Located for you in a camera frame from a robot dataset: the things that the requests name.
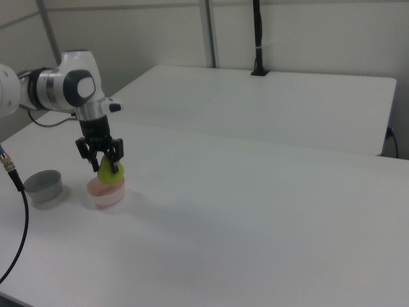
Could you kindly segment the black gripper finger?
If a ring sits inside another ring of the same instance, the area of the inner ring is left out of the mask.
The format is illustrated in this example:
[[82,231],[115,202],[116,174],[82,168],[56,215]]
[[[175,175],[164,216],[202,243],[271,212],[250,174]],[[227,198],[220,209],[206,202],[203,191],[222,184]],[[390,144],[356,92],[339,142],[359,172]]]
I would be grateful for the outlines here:
[[100,138],[79,138],[75,141],[75,144],[81,157],[91,164],[94,172],[97,172],[99,163],[96,156],[100,149]]
[[113,173],[119,172],[119,163],[123,156],[124,156],[123,140],[121,138],[111,139],[108,151],[106,153],[106,157],[109,160],[111,171]]

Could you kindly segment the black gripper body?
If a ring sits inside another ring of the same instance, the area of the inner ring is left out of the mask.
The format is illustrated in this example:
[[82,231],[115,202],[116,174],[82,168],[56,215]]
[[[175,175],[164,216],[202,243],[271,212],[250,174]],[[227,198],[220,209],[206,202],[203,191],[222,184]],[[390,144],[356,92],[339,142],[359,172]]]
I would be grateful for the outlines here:
[[83,137],[78,139],[78,144],[87,144],[94,149],[109,149],[111,145],[111,132],[107,116],[96,120],[81,120]]

